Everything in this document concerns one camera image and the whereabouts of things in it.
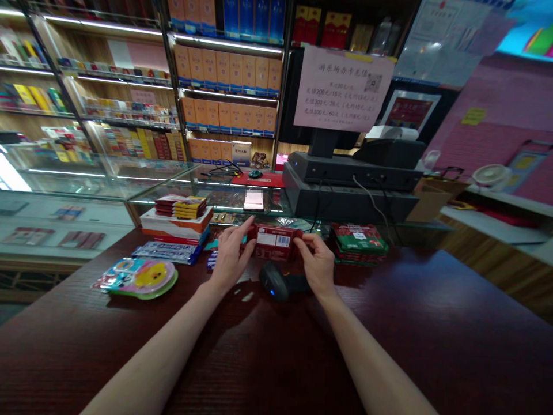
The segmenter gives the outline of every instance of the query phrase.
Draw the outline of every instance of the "glass display case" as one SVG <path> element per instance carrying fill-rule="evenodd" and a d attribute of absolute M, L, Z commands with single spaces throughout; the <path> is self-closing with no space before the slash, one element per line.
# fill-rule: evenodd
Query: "glass display case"
<path fill-rule="evenodd" d="M 81 265 L 135 228 L 128 200 L 194 167 L 103 154 L 73 160 L 36 143 L 0 147 L 0 262 Z"/>

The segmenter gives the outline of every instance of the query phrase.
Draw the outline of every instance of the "wall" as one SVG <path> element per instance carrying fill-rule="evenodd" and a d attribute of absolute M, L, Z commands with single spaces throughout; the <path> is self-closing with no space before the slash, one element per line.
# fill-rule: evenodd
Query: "wall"
<path fill-rule="evenodd" d="M 477 126 L 460 123 L 471 107 L 488 110 Z M 428 151 L 441 151 L 438 167 L 472 175 L 486 164 L 506 164 L 527 139 L 553 143 L 553 65 L 495 54 L 476 68 Z M 553 152 L 515 194 L 553 205 Z"/>

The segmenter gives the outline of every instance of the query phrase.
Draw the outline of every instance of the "forearm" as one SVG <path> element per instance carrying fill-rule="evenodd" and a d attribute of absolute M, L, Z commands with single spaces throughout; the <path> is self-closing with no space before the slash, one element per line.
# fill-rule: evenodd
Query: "forearm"
<path fill-rule="evenodd" d="M 82 414 L 157 414 L 225 290 L 202 284 L 192 298 L 104 386 Z"/>
<path fill-rule="evenodd" d="M 338 294 L 320 299 L 367 413 L 436 414 Z"/>

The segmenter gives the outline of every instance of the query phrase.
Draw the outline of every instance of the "computer mouse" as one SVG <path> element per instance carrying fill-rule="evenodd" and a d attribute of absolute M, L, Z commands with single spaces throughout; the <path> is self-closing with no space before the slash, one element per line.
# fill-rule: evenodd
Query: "computer mouse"
<path fill-rule="evenodd" d="M 258 179 L 263 176 L 263 173 L 261 173 L 259 170 L 252 170 L 248 176 L 252 179 Z"/>

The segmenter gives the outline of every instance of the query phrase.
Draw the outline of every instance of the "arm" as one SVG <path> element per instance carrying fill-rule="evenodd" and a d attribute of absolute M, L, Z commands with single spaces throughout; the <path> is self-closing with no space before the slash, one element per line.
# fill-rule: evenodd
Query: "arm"
<path fill-rule="evenodd" d="M 386 353 L 338 295 L 333 282 L 334 254 L 319 235 L 294 243 L 304 259 L 305 275 L 323 307 L 357 393 L 367 413 L 437 414 L 406 373 Z M 315 251 L 311 253 L 308 245 Z"/>
<path fill-rule="evenodd" d="M 219 255 L 209 281 L 140 349 L 92 399 L 82 414 L 159 414 L 207 320 L 238 281 L 255 247 L 240 244 L 253 216 L 219 237 Z"/>

